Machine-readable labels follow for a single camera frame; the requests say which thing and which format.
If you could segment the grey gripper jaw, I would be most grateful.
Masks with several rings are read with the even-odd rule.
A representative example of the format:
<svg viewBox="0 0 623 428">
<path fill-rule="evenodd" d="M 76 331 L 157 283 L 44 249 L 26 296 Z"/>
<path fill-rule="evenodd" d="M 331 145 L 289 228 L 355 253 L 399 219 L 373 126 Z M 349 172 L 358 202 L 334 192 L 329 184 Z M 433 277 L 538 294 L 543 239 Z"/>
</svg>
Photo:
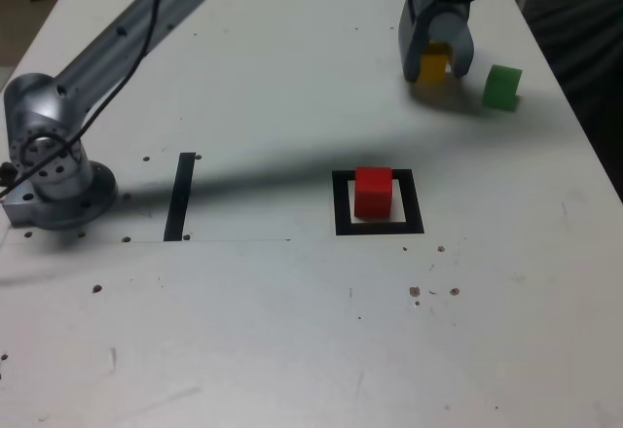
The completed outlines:
<svg viewBox="0 0 623 428">
<path fill-rule="evenodd" d="M 464 77 L 474 57 L 474 44 L 467 20 L 454 12 L 442 13 L 432 20 L 432 40 L 447 45 L 451 52 L 451 71 Z"/>
</svg>

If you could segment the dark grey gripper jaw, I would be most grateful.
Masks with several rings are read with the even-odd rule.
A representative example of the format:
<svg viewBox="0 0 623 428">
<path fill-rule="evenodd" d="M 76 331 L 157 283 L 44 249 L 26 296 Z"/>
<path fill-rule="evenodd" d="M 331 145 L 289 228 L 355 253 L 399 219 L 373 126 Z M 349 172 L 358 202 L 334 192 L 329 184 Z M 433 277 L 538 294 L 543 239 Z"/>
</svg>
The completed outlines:
<svg viewBox="0 0 623 428">
<path fill-rule="evenodd" d="M 398 25 L 403 77 L 414 83 L 421 73 L 421 55 L 428 45 L 428 26 L 435 13 L 433 0 L 405 0 Z"/>
</svg>

